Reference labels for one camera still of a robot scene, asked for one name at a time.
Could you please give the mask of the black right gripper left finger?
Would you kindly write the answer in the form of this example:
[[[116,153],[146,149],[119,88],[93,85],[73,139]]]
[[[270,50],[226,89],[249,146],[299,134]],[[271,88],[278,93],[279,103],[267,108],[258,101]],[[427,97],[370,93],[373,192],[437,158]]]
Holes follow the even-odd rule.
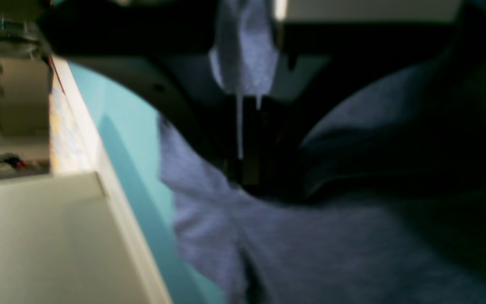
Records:
[[[213,78],[217,0],[64,0],[36,21],[53,54],[123,85],[158,110],[228,179],[240,173],[235,96]]]

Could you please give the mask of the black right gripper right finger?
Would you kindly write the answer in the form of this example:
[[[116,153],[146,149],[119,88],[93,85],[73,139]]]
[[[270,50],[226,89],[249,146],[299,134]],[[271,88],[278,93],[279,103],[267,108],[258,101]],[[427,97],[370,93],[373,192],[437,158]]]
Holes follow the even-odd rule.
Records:
[[[311,129],[359,89],[436,57],[461,0],[275,0],[281,53],[273,84],[243,106],[243,188],[302,194],[297,150]]]

